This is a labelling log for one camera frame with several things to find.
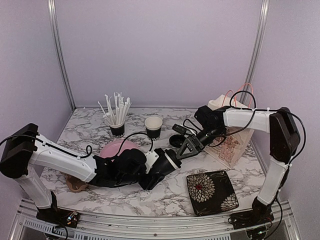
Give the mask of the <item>black paper coffee cup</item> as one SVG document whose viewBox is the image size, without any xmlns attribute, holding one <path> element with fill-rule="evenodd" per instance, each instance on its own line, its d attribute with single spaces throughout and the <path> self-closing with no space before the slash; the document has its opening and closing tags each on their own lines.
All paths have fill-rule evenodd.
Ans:
<svg viewBox="0 0 320 240">
<path fill-rule="evenodd" d="M 144 125 L 151 140 L 156 141 L 160 138 L 163 120 L 159 116 L 149 116 L 145 119 Z"/>
</svg>

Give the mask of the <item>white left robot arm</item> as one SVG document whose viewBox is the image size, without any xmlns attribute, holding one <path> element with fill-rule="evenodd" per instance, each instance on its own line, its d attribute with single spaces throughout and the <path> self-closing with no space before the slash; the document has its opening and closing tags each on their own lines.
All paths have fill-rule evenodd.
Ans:
<svg viewBox="0 0 320 240">
<path fill-rule="evenodd" d="M 53 223 L 63 219 L 63 211 L 54 204 L 54 195 L 35 173 L 34 166 L 51 168 L 96 187 L 117 188 L 138 183 L 152 190 L 166 176 L 163 160 L 154 151 L 126 149 L 102 158 L 87 146 L 86 154 L 68 150 L 38 133 L 30 123 L 3 139 L 0 172 L 15 179 L 39 210 Z"/>
</svg>

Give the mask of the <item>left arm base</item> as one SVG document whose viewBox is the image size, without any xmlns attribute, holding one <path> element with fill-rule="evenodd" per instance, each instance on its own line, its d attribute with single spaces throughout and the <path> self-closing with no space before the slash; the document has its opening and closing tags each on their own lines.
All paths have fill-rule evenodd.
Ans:
<svg viewBox="0 0 320 240">
<path fill-rule="evenodd" d="M 76 210 L 66 210 L 57 205 L 56 195 L 51 191 L 52 203 L 49 208 L 37 208 L 36 218 L 52 224 L 60 224 L 63 227 L 76 228 L 80 213 Z"/>
</svg>

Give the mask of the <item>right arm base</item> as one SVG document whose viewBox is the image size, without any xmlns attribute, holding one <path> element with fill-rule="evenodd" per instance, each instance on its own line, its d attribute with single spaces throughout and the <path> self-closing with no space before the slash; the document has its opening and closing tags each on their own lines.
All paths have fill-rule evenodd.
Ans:
<svg viewBox="0 0 320 240">
<path fill-rule="evenodd" d="M 228 219 L 228 222 L 232 224 L 235 230 L 253 227 L 265 223 L 272 223 L 275 219 L 272 213 L 272 204 L 263 204 L 256 197 L 252 203 L 252 209 L 238 213 L 232 213 Z"/>
</svg>

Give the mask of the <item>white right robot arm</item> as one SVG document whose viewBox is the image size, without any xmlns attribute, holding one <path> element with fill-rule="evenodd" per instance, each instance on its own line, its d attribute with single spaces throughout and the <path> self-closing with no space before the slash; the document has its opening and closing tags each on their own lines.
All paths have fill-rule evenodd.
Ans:
<svg viewBox="0 0 320 240">
<path fill-rule="evenodd" d="M 265 136 L 268 141 L 268 169 L 255 200 L 259 205 L 247 214 L 252 224 L 260 223 L 268 213 L 265 206 L 275 200 L 286 182 L 292 162 L 305 149 L 307 131 L 303 121 L 287 107 L 249 108 L 232 103 L 217 109 L 201 106 L 194 118 L 202 130 L 185 139 L 176 154 L 179 160 L 198 155 L 217 138 L 227 138 L 245 130 L 253 130 L 256 137 Z"/>
</svg>

